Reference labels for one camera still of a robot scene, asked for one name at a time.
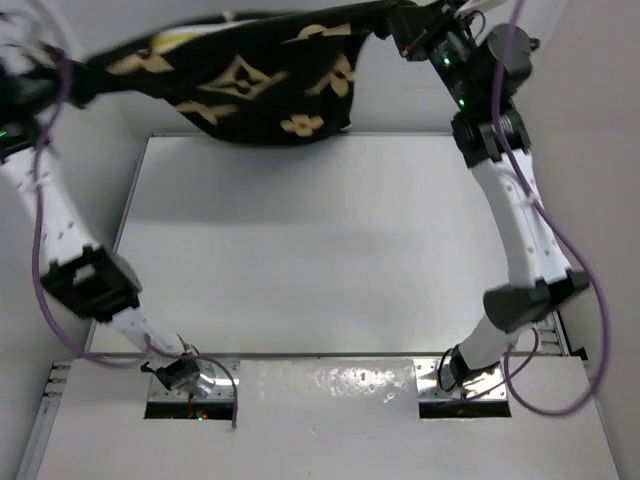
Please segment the white pillow with yellow edge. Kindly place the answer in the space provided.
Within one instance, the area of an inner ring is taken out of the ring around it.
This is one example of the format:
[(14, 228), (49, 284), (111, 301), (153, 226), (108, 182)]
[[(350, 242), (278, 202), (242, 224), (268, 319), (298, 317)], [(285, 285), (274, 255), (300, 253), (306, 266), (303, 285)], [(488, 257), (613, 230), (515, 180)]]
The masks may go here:
[(153, 52), (164, 53), (199, 36), (235, 28), (240, 24), (242, 21), (235, 20), (230, 12), (225, 12), (218, 23), (198, 23), (162, 30), (152, 37), (150, 47)]

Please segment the black pillowcase with beige flowers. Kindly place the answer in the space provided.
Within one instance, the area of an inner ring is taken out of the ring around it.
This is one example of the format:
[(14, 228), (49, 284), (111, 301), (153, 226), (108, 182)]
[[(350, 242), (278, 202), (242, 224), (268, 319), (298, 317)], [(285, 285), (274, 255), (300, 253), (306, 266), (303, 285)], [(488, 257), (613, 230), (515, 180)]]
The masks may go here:
[(160, 31), (218, 23), (225, 12), (169, 25), (74, 62), (69, 98), (85, 106), (100, 95), (137, 92), (166, 101), (216, 140), (315, 143), (350, 128), (361, 50), (370, 35), (389, 36), (386, 17), (400, 5), (230, 12), (242, 24), (153, 52)]

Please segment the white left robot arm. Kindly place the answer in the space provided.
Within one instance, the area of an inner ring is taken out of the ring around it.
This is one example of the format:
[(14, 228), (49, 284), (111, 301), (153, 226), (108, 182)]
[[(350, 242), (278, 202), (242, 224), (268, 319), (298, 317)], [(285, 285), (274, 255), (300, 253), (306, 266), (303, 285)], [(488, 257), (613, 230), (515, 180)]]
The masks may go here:
[(127, 261), (106, 248), (84, 223), (50, 147), (49, 109), (58, 115), (71, 91), (72, 64), (59, 49), (35, 38), (17, 44), (34, 65), (1, 73), (1, 174), (33, 225), (32, 280), (45, 320), (79, 356), (104, 366), (113, 361), (71, 340), (53, 318), (53, 298), (81, 320), (119, 333), (143, 355), (141, 369), (162, 386), (204, 397), (203, 364), (177, 333), (153, 324), (140, 302), (142, 285)]

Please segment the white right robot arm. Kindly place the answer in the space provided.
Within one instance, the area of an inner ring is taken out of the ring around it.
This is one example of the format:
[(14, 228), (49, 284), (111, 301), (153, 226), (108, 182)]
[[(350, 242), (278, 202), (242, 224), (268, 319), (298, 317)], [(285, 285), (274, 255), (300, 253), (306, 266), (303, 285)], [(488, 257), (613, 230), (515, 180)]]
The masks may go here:
[(590, 285), (538, 210), (531, 141), (512, 101), (532, 74), (539, 42), (509, 24), (476, 41), (469, 23), (480, 11), (476, 1), (435, 1), (400, 6), (387, 20), (401, 56), (430, 62), (459, 108), (453, 138), (489, 204), (507, 261), (507, 283), (485, 292), (481, 320), (439, 365), (445, 392), (495, 368), (526, 329)]

